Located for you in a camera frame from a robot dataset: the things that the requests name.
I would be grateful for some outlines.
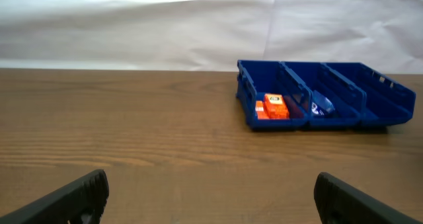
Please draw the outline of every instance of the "wooden table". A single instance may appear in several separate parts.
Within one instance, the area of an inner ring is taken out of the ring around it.
[[[423,92],[423,76],[392,76]],[[423,221],[423,115],[254,133],[236,73],[0,70],[0,215],[103,168],[102,223],[320,223],[327,171]]]

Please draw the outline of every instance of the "white backdrop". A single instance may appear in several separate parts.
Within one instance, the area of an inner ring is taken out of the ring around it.
[[[423,73],[423,0],[0,0],[0,67],[235,71],[237,59]]]

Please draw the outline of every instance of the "blue plastic bin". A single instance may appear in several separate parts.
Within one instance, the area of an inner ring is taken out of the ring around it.
[[[239,60],[238,68],[237,98],[243,105],[247,124],[252,129],[298,128],[307,123],[311,91],[279,61]],[[258,119],[256,101],[263,101],[266,93],[283,96],[290,119]]]
[[[362,126],[390,126],[412,118],[416,93],[362,63],[325,63],[367,94]]]
[[[365,92],[353,82],[323,63],[283,61],[282,64],[292,69],[312,92],[318,91],[334,104],[334,115],[323,117],[313,115],[310,102],[307,111],[310,127],[352,127],[359,124],[365,106]]]

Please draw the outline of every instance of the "label on orange package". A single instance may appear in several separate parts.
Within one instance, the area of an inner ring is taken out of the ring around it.
[[[258,119],[269,119],[266,111],[264,111],[264,106],[262,101],[256,101],[256,112]]]
[[[280,94],[265,94],[264,109],[270,119],[289,119],[289,111]]]

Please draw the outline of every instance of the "brown wood surface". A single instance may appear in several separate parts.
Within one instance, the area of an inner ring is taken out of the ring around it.
[[[236,73],[0,69],[0,215],[103,168],[103,224],[320,223],[327,171],[423,221],[421,96],[386,130],[254,133],[236,89]]]

